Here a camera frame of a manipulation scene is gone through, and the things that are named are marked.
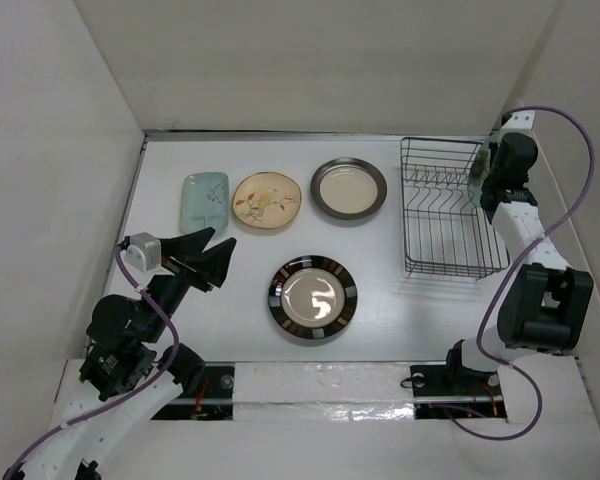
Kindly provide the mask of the light blue rectangular plate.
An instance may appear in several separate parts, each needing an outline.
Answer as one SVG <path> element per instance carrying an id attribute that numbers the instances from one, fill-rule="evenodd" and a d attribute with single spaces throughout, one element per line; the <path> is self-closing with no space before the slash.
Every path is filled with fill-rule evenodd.
<path id="1" fill-rule="evenodd" d="M 183 182 L 179 227 L 190 234 L 212 227 L 221 234 L 229 223 L 229 178 L 223 172 L 202 172 Z"/>

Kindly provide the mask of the beige bird painted plate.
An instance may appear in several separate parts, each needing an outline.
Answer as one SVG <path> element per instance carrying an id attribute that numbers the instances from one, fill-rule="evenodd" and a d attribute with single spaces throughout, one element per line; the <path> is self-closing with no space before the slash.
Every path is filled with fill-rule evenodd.
<path id="1" fill-rule="evenodd" d="M 235 217 L 247 226 L 275 230 L 286 227 L 302 205 L 299 185 L 277 172 L 258 172 L 243 179 L 232 199 Z"/>

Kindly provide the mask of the black striped rim plate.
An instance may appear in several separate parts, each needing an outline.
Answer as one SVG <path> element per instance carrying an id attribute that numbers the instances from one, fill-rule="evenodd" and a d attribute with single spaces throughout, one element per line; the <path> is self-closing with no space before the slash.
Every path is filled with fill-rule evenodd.
<path id="1" fill-rule="evenodd" d="M 273 321 L 291 337 L 307 342 L 340 336 L 351 324 L 358 301 L 349 270 L 320 255 L 287 261 L 276 270 L 267 291 Z"/>

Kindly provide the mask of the brown rimmed cream plate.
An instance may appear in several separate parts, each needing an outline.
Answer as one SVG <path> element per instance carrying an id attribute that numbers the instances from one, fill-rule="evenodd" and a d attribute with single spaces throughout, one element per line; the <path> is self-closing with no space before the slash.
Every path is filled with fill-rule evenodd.
<path id="1" fill-rule="evenodd" d="M 310 181 L 313 202 L 340 220 L 357 221 L 375 215 L 383 206 L 387 181 L 368 161 L 340 157 L 318 167 Z"/>

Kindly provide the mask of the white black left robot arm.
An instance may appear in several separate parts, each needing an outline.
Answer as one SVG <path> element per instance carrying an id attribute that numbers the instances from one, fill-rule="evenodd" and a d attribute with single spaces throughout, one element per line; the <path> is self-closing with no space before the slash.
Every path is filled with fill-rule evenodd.
<path id="1" fill-rule="evenodd" d="M 87 328 L 92 346 L 58 426 L 5 478 L 99 479 L 156 413 L 200 390 L 205 362 L 181 343 L 172 317 L 189 290 L 208 292 L 226 280 L 237 241 L 211 246 L 214 234 L 212 227 L 170 239 L 143 232 L 116 246 L 116 264 L 139 296 L 97 302 Z"/>

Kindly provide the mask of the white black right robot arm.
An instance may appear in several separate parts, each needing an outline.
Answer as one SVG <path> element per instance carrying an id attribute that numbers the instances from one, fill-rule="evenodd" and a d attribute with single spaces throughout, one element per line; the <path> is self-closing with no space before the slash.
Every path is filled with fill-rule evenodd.
<path id="1" fill-rule="evenodd" d="M 445 354 L 464 393 L 502 361 L 575 346 L 593 281 L 556 252 L 527 189 L 535 142 L 406 138 L 218 146 L 241 175 L 189 177 L 181 228 L 242 239 L 227 292 L 189 301 L 216 360 L 389 361 Z"/>

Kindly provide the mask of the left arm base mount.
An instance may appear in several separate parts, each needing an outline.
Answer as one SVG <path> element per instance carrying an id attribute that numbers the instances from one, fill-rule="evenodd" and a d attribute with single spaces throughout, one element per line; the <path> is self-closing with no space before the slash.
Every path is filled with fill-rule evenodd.
<path id="1" fill-rule="evenodd" d="M 233 418 L 234 363 L 210 363 L 198 387 L 161 408 L 157 421 L 223 421 Z"/>

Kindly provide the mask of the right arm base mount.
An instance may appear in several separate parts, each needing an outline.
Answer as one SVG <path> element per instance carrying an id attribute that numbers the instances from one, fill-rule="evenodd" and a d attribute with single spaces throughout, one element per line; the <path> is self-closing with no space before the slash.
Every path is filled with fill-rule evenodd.
<path id="1" fill-rule="evenodd" d="M 496 372 L 452 376 L 443 364 L 415 364 L 400 386 L 412 392 L 417 420 L 507 418 Z"/>

